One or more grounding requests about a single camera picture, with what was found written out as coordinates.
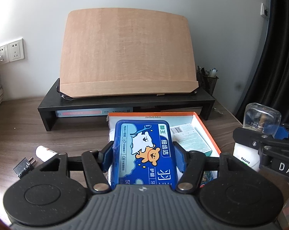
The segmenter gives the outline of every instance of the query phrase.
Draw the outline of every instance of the black mesh pen holder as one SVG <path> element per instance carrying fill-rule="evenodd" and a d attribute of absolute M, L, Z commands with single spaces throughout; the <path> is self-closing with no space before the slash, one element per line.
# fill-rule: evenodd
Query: black mesh pen holder
<path fill-rule="evenodd" d="M 203 76 L 202 73 L 197 71 L 197 81 L 199 82 L 199 87 L 202 87 L 205 91 L 207 91 L 211 96 L 213 95 L 217 80 L 219 78 L 216 76 L 215 78 Z"/>

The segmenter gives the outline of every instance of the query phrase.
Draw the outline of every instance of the open box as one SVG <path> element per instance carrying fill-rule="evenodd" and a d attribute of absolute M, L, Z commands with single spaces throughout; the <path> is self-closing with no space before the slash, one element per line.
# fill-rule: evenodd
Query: open box
<path fill-rule="evenodd" d="M 194 129 L 200 134 L 203 140 L 212 150 L 211 157 L 219 157 L 220 150 L 215 143 L 214 139 L 206 129 L 205 125 L 200 120 L 199 116 L 195 112 L 165 112 L 165 113 L 109 113 L 109 141 L 114 140 L 116 123 L 119 120 L 164 120 L 168 122 L 169 126 L 177 126 L 190 123 Z M 178 171 L 178 179 L 182 176 L 182 173 Z M 108 172 L 108 181 L 110 182 L 111 167 Z M 213 171 L 214 178 L 217 177 L 217 172 Z"/>

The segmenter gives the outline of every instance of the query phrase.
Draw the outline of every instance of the white tube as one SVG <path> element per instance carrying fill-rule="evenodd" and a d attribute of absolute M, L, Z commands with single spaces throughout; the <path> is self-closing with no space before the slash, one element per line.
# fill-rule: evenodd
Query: white tube
<path fill-rule="evenodd" d="M 216 77 L 216 74 L 217 74 L 217 70 L 216 69 L 213 69 L 210 74 L 208 75 L 208 77 L 211 77 L 211 78 L 215 78 Z"/>
<path fill-rule="evenodd" d="M 36 149 L 36 156 L 40 158 L 43 162 L 46 162 L 56 154 L 57 152 L 50 150 L 42 145 L 38 146 Z"/>

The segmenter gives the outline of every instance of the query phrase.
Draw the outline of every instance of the white container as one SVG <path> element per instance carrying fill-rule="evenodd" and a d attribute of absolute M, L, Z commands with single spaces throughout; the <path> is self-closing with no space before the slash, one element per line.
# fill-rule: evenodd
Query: white container
<path fill-rule="evenodd" d="M 259 155 L 258 150 L 235 143 L 233 156 L 248 165 L 255 171 L 259 171 Z"/>
<path fill-rule="evenodd" d="M 53 156 L 55 156 L 57 152 L 50 150 L 42 145 L 38 146 L 36 149 L 36 156 L 40 158 L 43 162 L 46 162 Z"/>

